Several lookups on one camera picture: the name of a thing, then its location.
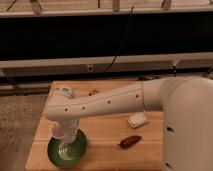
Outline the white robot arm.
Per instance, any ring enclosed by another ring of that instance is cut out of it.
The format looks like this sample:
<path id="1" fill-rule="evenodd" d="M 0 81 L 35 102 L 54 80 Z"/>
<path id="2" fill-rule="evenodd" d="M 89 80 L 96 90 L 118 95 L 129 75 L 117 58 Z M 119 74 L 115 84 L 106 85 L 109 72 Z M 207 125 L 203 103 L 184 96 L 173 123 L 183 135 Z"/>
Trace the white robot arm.
<path id="1" fill-rule="evenodd" d="M 44 114 L 51 121 L 161 111 L 162 171 L 213 171 L 213 80 L 170 77 L 75 98 L 69 87 L 52 91 Z"/>

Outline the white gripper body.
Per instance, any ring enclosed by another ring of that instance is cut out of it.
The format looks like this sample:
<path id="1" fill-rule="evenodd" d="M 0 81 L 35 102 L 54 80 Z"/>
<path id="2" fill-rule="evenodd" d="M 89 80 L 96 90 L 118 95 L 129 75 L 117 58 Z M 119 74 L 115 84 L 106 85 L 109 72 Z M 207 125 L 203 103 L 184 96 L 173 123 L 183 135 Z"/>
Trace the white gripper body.
<path id="1" fill-rule="evenodd" d="M 76 139 L 78 129 L 79 120 L 76 118 L 57 121 L 52 127 L 52 136 L 64 143 L 73 143 Z"/>

